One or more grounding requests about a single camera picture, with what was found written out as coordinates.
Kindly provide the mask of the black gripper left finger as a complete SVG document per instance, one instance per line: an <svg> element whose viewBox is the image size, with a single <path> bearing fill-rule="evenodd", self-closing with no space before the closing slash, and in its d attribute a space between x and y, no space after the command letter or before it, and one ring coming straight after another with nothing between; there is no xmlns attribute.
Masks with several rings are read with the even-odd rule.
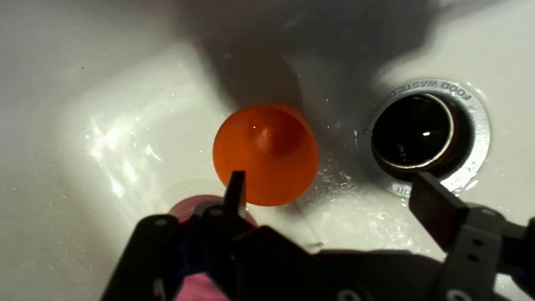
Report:
<svg viewBox="0 0 535 301"><path fill-rule="evenodd" d="M246 207L246 172L233 170L224 194L224 212L243 216Z"/></svg>

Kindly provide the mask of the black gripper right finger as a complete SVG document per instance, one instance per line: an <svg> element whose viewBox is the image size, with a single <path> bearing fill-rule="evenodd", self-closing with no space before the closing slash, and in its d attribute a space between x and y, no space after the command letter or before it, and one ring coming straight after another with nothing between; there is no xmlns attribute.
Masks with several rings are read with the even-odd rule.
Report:
<svg viewBox="0 0 535 301"><path fill-rule="evenodd" d="M448 252L470 214L470 206L433 174L418 172L411 184L410 211L433 241Z"/></svg>

